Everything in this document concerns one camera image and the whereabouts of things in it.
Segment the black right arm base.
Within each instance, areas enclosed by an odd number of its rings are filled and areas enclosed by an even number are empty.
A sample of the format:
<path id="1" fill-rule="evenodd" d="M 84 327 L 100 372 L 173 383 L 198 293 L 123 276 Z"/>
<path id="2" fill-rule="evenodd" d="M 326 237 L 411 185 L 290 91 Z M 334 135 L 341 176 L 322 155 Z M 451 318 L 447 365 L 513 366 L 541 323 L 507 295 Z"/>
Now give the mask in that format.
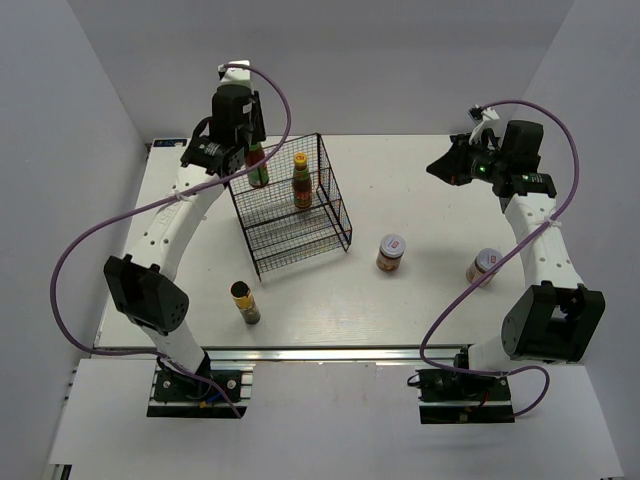
<path id="1" fill-rule="evenodd" d="M 407 379 L 407 386 L 418 391 L 422 424 L 515 422 L 511 391 L 505 377 L 421 369 Z"/>

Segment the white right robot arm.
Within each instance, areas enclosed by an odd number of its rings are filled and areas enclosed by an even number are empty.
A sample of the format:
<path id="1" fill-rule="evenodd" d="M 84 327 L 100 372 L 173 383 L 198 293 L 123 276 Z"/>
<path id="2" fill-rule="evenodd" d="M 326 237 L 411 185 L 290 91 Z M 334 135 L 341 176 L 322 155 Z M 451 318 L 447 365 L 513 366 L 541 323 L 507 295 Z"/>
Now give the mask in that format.
<path id="1" fill-rule="evenodd" d="M 502 139 L 477 126 L 451 136 L 448 152 L 426 169 L 454 186 L 489 183 L 523 265 L 525 292 L 500 334 L 470 346 L 468 363 L 451 374 L 453 390 L 466 399 L 486 389 L 486 372 L 510 371 L 521 362 L 580 362 L 605 310 L 603 294 L 586 287 L 565 246 L 555 185 L 538 170 L 542 139 L 543 127 L 535 122 L 509 122 Z"/>

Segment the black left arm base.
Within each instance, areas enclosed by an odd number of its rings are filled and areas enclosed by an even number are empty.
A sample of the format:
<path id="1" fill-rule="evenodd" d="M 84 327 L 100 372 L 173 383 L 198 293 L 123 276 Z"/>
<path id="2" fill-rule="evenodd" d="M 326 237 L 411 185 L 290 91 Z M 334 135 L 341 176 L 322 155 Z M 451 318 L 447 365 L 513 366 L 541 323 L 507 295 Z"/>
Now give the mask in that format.
<path id="1" fill-rule="evenodd" d="M 203 364 L 198 375 L 209 374 L 210 383 L 179 373 L 163 360 L 156 367 L 147 404 L 148 418 L 239 419 L 251 397 L 252 371 Z"/>

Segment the red chili sauce bottle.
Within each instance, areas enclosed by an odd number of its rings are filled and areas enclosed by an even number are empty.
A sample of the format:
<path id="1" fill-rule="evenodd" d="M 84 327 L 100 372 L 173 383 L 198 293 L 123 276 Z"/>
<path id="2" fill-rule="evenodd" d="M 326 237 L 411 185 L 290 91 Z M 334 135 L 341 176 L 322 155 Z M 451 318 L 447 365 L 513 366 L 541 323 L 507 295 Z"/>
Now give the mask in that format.
<path id="1" fill-rule="evenodd" d="M 292 188 L 294 205 L 299 209 L 310 208 L 312 205 L 312 180 L 309 172 L 308 157 L 303 152 L 294 155 Z"/>

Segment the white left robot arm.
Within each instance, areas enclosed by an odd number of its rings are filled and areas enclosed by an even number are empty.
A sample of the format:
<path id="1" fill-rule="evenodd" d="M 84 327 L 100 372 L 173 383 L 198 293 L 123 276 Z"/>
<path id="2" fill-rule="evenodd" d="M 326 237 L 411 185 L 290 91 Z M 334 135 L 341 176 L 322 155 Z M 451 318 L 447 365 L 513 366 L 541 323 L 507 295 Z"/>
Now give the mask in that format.
<path id="1" fill-rule="evenodd" d="M 117 311 L 137 325 L 181 370 L 177 387 L 199 399 L 211 387 L 205 352 L 187 323 L 188 295 L 174 282 L 180 261 L 222 184 L 245 163 L 251 145 L 264 138 L 259 96 L 248 80 L 223 82 L 212 97 L 211 114 L 201 120 L 184 150 L 169 192 L 142 237 L 123 257 L 110 257 L 104 275 Z"/>

